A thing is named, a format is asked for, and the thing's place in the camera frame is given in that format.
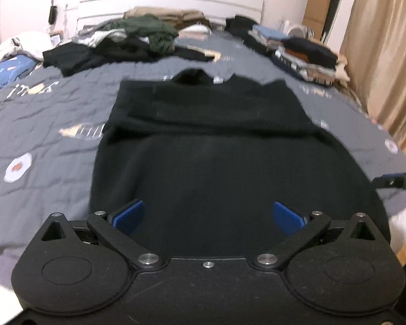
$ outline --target blue folded clothing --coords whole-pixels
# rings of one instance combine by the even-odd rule
[[[37,61],[26,55],[17,55],[0,62],[0,89],[23,78],[36,67]]]
[[[266,38],[268,40],[285,40],[289,39],[290,37],[276,29],[271,29],[264,27],[262,25],[255,25],[253,26],[253,31],[256,31],[262,36],[263,38]]]

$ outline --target white fan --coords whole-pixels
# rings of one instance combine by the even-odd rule
[[[311,39],[314,37],[313,29],[307,27],[306,25],[292,23],[289,20],[285,20],[281,23],[280,31],[291,37],[305,39]]]

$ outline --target black sweater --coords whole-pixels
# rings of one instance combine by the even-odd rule
[[[256,256],[285,238],[278,201],[334,219],[385,209],[346,149],[315,126],[283,80],[260,85],[201,70],[171,81],[122,81],[96,155],[90,209],[133,199],[131,238],[162,256]]]
[[[113,62],[156,62],[167,56],[201,62],[213,60],[213,57],[207,57],[199,51],[179,46],[170,55],[160,55],[153,52],[148,43],[134,36],[119,42],[105,38],[96,47],[71,42],[45,51],[43,55],[44,67],[55,66],[64,77]]]

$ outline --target wall outlet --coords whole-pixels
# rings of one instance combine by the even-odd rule
[[[65,5],[65,11],[73,11],[78,9],[79,2],[78,1],[71,1]]]

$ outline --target green sweater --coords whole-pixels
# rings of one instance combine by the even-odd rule
[[[174,39],[178,32],[154,15],[114,19],[100,30],[118,28],[123,28],[128,36],[149,37],[150,49],[158,54],[168,55],[174,51]]]

